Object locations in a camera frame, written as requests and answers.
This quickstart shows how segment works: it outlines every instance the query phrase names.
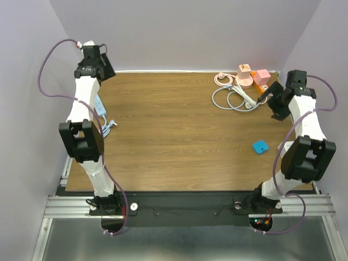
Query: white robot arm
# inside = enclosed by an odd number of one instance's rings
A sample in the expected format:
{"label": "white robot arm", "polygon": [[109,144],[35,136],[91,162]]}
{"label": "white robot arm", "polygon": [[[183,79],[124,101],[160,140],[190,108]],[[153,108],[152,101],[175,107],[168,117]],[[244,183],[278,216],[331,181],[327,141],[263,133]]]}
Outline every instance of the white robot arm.
{"label": "white robot arm", "polygon": [[[306,83],[307,73],[295,70],[288,73],[286,88],[278,82],[270,86],[264,96],[273,93],[268,105],[274,119],[284,120],[291,115],[294,123],[315,109],[315,91],[307,88]],[[316,112],[306,116],[295,127],[295,134],[296,139],[284,154],[281,169],[276,173],[278,188],[283,195],[301,184],[320,180],[336,151],[335,143],[326,140]],[[252,204],[254,208],[273,208],[283,195],[279,194],[273,178],[270,178],[255,189]]]}
{"label": "white robot arm", "polygon": [[101,82],[115,76],[115,72],[106,54],[100,54],[100,47],[93,41],[82,45],[81,50],[84,58],[74,72],[77,100],[66,122],[59,125],[59,133],[69,156],[80,163],[93,185],[94,206],[112,213],[119,202],[115,185],[103,165],[103,136],[93,123],[93,114],[80,101],[94,109]]}

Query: wooden table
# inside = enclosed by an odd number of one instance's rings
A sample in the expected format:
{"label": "wooden table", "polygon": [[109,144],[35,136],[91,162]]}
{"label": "wooden table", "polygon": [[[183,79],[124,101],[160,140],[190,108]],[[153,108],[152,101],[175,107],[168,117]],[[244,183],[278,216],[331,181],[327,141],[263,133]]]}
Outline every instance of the wooden table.
{"label": "wooden table", "polygon": [[[105,81],[99,91],[108,120],[118,127],[105,139],[107,166],[127,191],[253,190],[272,176],[277,146],[290,119],[271,119],[260,105],[249,113],[212,104],[218,88],[212,73],[124,73]],[[272,74],[269,84],[277,80]],[[254,100],[252,86],[247,94]],[[227,107],[228,91],[216,95]],[[231,95],[238,105],[242,98]],[[264,140],[258,155],[252,144]],[[301,189],[311,189],[311,185]],[[75,161],[67,191],[92,191]]]}

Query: purple cable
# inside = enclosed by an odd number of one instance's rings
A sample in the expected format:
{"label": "purple cable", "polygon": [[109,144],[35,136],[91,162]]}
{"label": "purple cable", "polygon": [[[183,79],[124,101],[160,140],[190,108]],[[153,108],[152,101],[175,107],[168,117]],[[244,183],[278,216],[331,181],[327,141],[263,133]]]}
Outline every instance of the purple cable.
{"label": "purple cable", "polygon": [[[71,99],[71,100],[74,100],[74,101],[77,101],[78,99],[75,98],[75,97],[72,97],[72,96],[68,96],[68,95],[49,95],[47,93],[45,93],[41,87],[41,75],[42,75],[42,71],[44,70],[44,67],[45,67],[45,64],[47,63],[47,60],[48,58],[51,56],[52,52],[54,51],[54,49],[60,45],[61,43],[63,42],[74,42],[75,45],[77,44],[77,41],[74,40],[74,39],[64,39],[64,40],[61,40],[59,42],[57,42],[52,48],[51,50],[49,50],[48,54],[46,55],[45,59],[43,60],[42,64],[41,64],[41,67],[40,67],[40,70],[39,70],[39,74],[38,74],[38,88],[39,88],[39,91],[46,97],[62,97],[62,98],[68,98],[68,99]],[[96,112],[87,104],[85,103],[84,101],[78,101],[79,103],[85,105],[88,110],[93,114],[93,117],[96,119],[97,123],[98,123],[98,126],[99,126],[99,132],[100,133],[103,133],[103,129],[102,129],[102,124],[100,123],[100,120],[98,118],[98,115],[96,114]],[[106,233],[110,234],[111,236],[113,235],[118,235],[120,234],[125,226],[126,226],[126,223],[127,223],[127,220],[128,220],[128,200],[127,200],[127,196],[126,196],[126,193],[125,191],[122,189],[122,187],[119,185],[119,183],[114,179],[114,177],[111,175],[110,171],[108,170],[106,164],[105,164],[105,157],[104,155],[102,155],[102,162],[103,162],[103,165],[104,165],[104,169],[106,171],[106,173],[108,174],[109,178],[115,183],[115,185],[120,189],[121,191],[121,194],[123,196],[123,198],[125,199],[125,205],[126,205],[126,213],[125,213],[125,220],[122,224],[122,227],[120,228],[119,231],[117,232],[109,232],[109,231],[106,231],[104,230]]]}
{"label": "purple cable", "polygon": [[307,117],[309,114],[315,112],[315,111],[333,111],[334,109],[336,109],[337,107],[337,95],[335,93],[335,91],[333,90],[332,86],[327,82],[325,81],[324,79],[318,77],[318,76],[314,76],[314,75],[307,75],[307,77],[310,77],[310,78],[315,78],[315,79],[318,79],[320,81],[322,81],[323,83],[325,83],[328,88],[331,90],[331,93],[333,95],[333,98],[334,98],[334,105],[332,108],[315,108],[313,111],[308,111],[306,112],[305,114],[303,114],[294,124],[293,126],[290,128],[290,131],[288,132],[288,134],[285,136],[285,139],[283,140],[282,144],[280,145],[279,147],[279,150],[277,152],[277,156],[274,160],[274,164],[273,164],[273,169],[272,169],[272,174],[273,174],[273,182],[274,182],[274,186],[276,187],[278,193],[282,196],[285,196],[285,197],[290,197],[290,196],[296,196],[298,197],[302,203],[303,203],[303,213],[302,213],[302,216],[301,216],[301,219],[299,220],[299,222],[294,225],[293,227],[287,229],[287,230],[284,230],[284,231],[279,231],[279,232],[265,232],[265,234],[269,234],[269,235],[280,235],[280,234],[285,234],[285,233],[288,233],[288,232],[291,232],[295,229],[297,229],[301,223],[303,223],[304,219],[305,219],[305,214],[306,214],[306,203],[305,203],[305,200],[298,194],[284,194],[281,190],[280,190],[280,187],[278,186],[278,183],[277,183],[277,180],[276,180],[276,167],[277,167],[277,162],[279,160],[279,157],[281,155],[281,151],[282,149],[284,148],[284,145],[285,143],[287,142],[287,140],[289,139],[291,133],[295,130],[296,126],[299,125],[301,123],[301,121]]}

